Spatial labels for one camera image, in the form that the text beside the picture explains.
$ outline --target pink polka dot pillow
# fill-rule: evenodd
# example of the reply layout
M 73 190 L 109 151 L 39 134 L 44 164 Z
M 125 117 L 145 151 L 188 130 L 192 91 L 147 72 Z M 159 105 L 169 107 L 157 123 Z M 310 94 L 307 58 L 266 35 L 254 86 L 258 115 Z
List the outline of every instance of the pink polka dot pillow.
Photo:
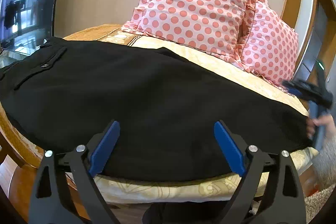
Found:
M 250 0 L 140 0 L 122 30 L 171 40 L 236 63 L 239 27 Z
M 295 30 L 263 0 L 257 0 L 255 12 L 247 10 L 244 21 L 252 27 L 251 32 L 245 30 L 237 46 L 238 61 L 244 69 L 276 86 L 281 86 L 282 80 L 291 80 L 298 50 Z

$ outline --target television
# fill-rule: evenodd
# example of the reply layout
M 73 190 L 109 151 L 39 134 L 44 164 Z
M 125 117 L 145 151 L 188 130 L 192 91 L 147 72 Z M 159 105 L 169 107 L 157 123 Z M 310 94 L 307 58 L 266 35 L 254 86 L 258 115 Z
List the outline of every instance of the television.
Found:
M 53 36 L 56 0 L 2 0 L 1 48 L 31 55 Z

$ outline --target metal bolt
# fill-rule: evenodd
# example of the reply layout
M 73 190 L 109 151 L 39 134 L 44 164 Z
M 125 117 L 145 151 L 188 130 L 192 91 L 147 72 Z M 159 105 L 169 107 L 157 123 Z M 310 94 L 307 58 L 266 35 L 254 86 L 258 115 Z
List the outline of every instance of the metal bolt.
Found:
M 257 151 L 258 151 L 258 148 L 257 148 L 255 145 L 250 145 L 250 146 L 249 146 L 249 150 L 250 150 L 251 152 L 257 152 Z
M 81 145 L 79 145 L 79 146 L 76 147 L 76 151 L 77 152 L 83 152 L 84 150 L 85 150 L 85 145 L 81 144 Z
M 284 151 L 282 151 L 281 152 L 281 155 L 283 155 L 284 157 L 289 157 L 289 153 L 288 153 L 288 151 L 286 151 L 286 150 L 284 150 Z
M 51 150 L 48 150 L 44 154 L 47 158 L 51 157 L 53 155 L 53 152 Z

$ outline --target mattress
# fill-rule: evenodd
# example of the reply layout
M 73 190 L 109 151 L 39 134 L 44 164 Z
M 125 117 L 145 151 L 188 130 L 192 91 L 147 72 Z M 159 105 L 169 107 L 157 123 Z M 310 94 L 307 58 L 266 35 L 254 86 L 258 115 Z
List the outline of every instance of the mattress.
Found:
M 235 66 L 193 48 L 179 45 L 154 37 L 137 36 L 122 32 L 117 24 L 104 24 L 92 27 L 65 37 L 67 40 L 100 40 L 130 47 L 160 48 L 166 47 L 189 61 L 221 75 L 231 81 L 253 90 L 267 98 L 285 103 L 303 115 L 307 110 L 294 96 L 285 94 L 264 80 L 246 73 Z M 0 127 L 15 150 L 24 154 L 24 159 L 35 167 L 43 156 L 43 151 L 24 138 L 8 121 L 0 108 Z M 295 151 L 291 157 L 299 175 L 310 166 L 310 160 L 317 155 L 313 148 Z M 263 173 L 256 196 L 261 196 L 266 186 L 268 173 Z M 229 174 L 201 181 L 183 183 L 140 182 L 114 179 L 104 176 L 95 177 L 95 183 L 108 203 L 151 203 L 151 202 L 204 202 L 209 200 L 228 200 L 236 190 L 240 177 Z

